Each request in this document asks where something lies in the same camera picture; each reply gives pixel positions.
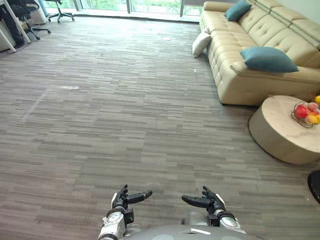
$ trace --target robotic arm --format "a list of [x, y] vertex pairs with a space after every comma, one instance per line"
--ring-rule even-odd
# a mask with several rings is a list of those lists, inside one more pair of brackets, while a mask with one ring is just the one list
[[216, 193], [208, 187], [203, 186], [203, 197], [193, 197], [183, 195], [181, 198], [187, 204], [198, 208], [205, 208], [208, 212], [208, 225], [215, 227], [224, 227], [229, 230], [246, 233], [241, 229], [235, 216], [226, 210], [225, 202]]
[[128, 185], [114, 194], [112, 198], [112, 209], [104, 217], [101, 232], [98, 240], [119, 240], [122, 239], [127, 225], [135, 220], [134, 211], [128, 208], [129, 204], [139, 203], [152, 195], [152, 191], [128, 195]]

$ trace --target sofa armrest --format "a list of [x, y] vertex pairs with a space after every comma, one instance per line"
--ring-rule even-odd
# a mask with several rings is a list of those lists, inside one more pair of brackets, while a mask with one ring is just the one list
[[203, 4], [203, 10], [214, 12], [226, 12], [234, 4], [229, 2], [206, 1]]
[[282, 81], [299, 81], [309, 84], [318, 84], [320, 89], [320, 69], [298, 66], [299, 71], [275, 73], [250, 69], [245, 62], [235, 61], [230, 68], [241, 77], [259, 77], [262, 79], [276, 79]]

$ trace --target sofa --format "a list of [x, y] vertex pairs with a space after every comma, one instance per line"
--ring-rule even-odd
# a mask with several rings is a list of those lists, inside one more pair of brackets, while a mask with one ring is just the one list
[[[239, 21], [224, 16], [232, 3], [207, 1], [200, 18], [209, 28], [208, 58], [222, 104], [259, 106], [273, 95], [303, 100], [320, 91], [320, 25], [275, 0], [252, 5]], [[253, 46], [279, 49], [297, 65], [296, 72], [250, 69], [240, 52]]]

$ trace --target chair base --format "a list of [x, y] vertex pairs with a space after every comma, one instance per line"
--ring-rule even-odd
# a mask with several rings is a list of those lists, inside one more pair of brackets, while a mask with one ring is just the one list
[[33, 26], [30, 26], [30, 24], [28, 23], [27, 18], [26, 18], [25, 16], [23, 17], [23, 20], [25, 21], [25, 23], [26, 23], [26, 25], [27, 25], [27, 27], [28, 27], [28, 29], [26, 30], [26, 32], [27, 32], [27, 33], [32, 33], [37, 40], [40, 40], [40, 37], [39, 37], [38, 35], [36, 35], [35, 31], [37, 31], [37, 32], [38, 32], [38, 31], [47, 31], [48, 34], [51, 34], [51, 31], [50, 31], [48, 28], [41, 28], [41, 27], [33, 27]]
[[58, 19], [57, 19], [58, 24], [60, 23], [60, 18], [62, 18], [62, 17], [69, 17], [69, 18], [72, 19], [73, 22], [75, 21], [74, 15], [72, 13], [69, 14], [69, 13], [61, 12], [61, 10], [60, 10], [60, 8], [58, 6], [58, 3], [55, 2], [55, 4], [56, 4], [56, 7], [58, 8], [59, 13], [55, 13], [55, 14], [49, 15], [48, 16], [48, 21], [49, 22], [51, 22], [51, 18], [55, 18], [55, 17], [58, 17]]

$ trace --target teal pillow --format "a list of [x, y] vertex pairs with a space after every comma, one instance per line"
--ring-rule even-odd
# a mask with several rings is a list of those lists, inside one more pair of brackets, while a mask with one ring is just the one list
[[251, 5], [249, 3], [245, 0], [240, 0], [225, 12], [225, 17], [228, 21], [238, 21], [250, 8]]
[[251, 69], [266, 72], [292, 73], [296, 64], [281, 50], [268, 46], [253, 46], [241, 51], [244, 63]]

